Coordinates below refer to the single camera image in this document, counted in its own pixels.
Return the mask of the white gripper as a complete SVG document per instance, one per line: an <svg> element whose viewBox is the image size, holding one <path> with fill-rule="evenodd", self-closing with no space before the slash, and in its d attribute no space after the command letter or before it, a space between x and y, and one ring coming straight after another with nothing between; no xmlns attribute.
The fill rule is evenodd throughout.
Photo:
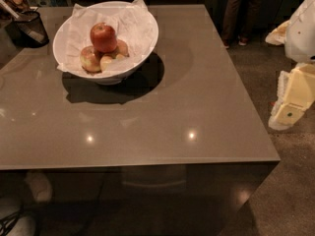
<svg viewBox="0 0 315 236"><path fill-rule="evenodd" d="M268 33L265 41L283 45L288 26L289 21L283 22ZM277 97L268 125L282 131L291 128L315 102L315 65L297 62L290 72L281 71Z"/></svg>

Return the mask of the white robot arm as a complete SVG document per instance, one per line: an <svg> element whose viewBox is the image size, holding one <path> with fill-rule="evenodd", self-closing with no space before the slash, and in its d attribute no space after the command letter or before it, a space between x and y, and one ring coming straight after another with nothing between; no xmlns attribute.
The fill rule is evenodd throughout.
<svg viewBox="0 0 315 236"><path fill-rule="evenodd" d="M315 102L315 0L304 0L265 41L283 45L285 56L296 62L290 72L280 73L278 100L269 119L270 128L282 131L292 127Z"/></svg>

